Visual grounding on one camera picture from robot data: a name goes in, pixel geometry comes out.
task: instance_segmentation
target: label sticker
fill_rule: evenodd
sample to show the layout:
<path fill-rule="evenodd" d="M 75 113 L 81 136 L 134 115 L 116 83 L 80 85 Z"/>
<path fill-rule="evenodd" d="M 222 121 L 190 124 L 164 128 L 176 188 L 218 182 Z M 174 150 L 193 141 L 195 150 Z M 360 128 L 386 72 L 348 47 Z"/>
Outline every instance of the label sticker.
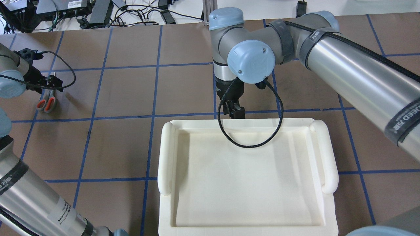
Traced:
<path fill-rule="evenodd" d="M 47 218 L 58 225 L 63 231 L 66 231 L 73 224 L 76 216 L 77 211 L 60 197 Z"/>
<path fill-rule="evenodd" d="M 68 5 L 67 5 L 67 9 L 70 9 L 70 8 L 79 8 L 79 7 L 81 7 L 81 0 L 69 2 Z"/>

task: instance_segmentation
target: brown table surface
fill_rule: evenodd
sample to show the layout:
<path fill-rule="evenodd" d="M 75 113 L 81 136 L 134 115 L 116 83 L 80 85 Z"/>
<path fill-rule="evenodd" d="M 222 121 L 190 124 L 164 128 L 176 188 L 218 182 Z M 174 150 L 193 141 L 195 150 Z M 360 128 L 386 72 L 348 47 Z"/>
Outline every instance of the brown table surface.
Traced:
<path fill-rule="evenodd" d="M 420 14 L 338 16 L 348 38 L 420 74 Z M 271 20 L 247 21 L 253 31 Z M 77 82 L 58 93 L 50 114 L 36 112 L 34 91 L 5 100 L 14 152 L 95 226 L 157 235 L 160 133 L 175 119 L 214 119 L 210 34 L 202 23 L 87 29 L 0 36 L 12 50 L 56 51 Z M 35 61 L 45 75 L 71 81 L 51 55 Z M 339 170 L 334 193 L 339 235 L 420 205 L 420 164 L 361 113 L 304 69 L 277 65 L 286 118 L 323 120 Z M 272 93 L 245 85 L 247 118 L 278 118 Z M 0 235 L 16 235 L 6 225 Z"/>

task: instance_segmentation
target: gray strap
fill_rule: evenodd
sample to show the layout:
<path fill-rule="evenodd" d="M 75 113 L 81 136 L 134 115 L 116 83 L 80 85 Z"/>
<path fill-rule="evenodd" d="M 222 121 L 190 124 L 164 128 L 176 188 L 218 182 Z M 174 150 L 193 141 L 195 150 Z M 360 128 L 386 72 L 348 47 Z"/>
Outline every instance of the gray strap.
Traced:
<path fill-rule="evenodd" d="M 299 51 L 299 60 L 300 62 L 309 69 L 308 67 L 308 56 L 311 52 L 312 48 L 318 43 L 319 40 L 321 40 L 322 36 L 326 32 L 338 32 L 334 28 L 331 27 L 325 27 L 315 30 L 311 35 L 308 36 L 308 38 L 305 39 L 302 46 L 300 47 Z"/>
<path fill-rule="evenodd" d="M 283 61 L 280 64 L 291 61 L 294 58 L 294 44 L 290 30 L 282 19 L 269 23 L 266 27 L 272 27 L 280 37 Z"/>
<path fill-rule="evenodd" d="M 420 123 L 420 98 L 409 103 L 386 125 L 385 136 L 398 146 Z"/>

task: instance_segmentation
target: white tray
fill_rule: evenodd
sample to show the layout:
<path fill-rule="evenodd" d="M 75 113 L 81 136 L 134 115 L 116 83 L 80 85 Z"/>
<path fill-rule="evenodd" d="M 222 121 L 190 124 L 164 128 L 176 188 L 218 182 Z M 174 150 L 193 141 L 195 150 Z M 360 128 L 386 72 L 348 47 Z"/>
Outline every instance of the white tray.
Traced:
<path fill-rule="evenodd" d="M 278 119 L 222 120 L 240 144 L 258 144 Z M 217 120 L 164 125 L 157 182 L 160 236 L 336 236 L 338 172 L 327 126 L 284 119 L 266 145 L 245 149 Z"/>

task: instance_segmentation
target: black velcro strap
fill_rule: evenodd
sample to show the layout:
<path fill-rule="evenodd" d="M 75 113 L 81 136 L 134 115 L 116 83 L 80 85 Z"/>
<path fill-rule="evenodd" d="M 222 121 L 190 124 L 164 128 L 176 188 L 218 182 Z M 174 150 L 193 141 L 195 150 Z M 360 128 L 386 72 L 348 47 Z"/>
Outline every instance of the black velcro strap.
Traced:
<path fill-rule="evenodd" d="M 291 37 L 290 30 L 286 23 L 282 19 L 275 20 L 266 27 L 272 27 L 280 37 L 281 51 L 283 53 L 283 61 L 280 64 L 284 64 L 293 60 L 294 58 L 294 44 L 293 38 Z"/>
<path fill-rule="evenodd" d="M 19 179 L 26 174 L 28 169 L 28 165 L 19 160 L 18 163 L 0 179 L 0 196 L 19 181 Z"/>
<path fill-rule="evenodd" d="M 398 142 L 420 123 L 420 98 L 399 111 L 386 125 L 385 136 L 398 146 Z"/>
<path fill-rule="evenodd" d="M 92 236 L 93 234 L 93 224 L 86 220 L 86 227 L 84 228 L 81 236 Z"/>
<path fill-rule="evenodd" d="M 305 39 L 305 41 L 302 43 L 302 46 L 300 47 L 299 60 L 306 68 L 308 68 L 308 70 L 311 70 L 308 67 L 309 53 L 311 52 L 312 48 L 318 43 L 318 41 L 321 40 L 322 36 L 326 32 L 339 33 L 331 27 L 317 29 L 311 35 L 309 35 L 308 38 Z"/>

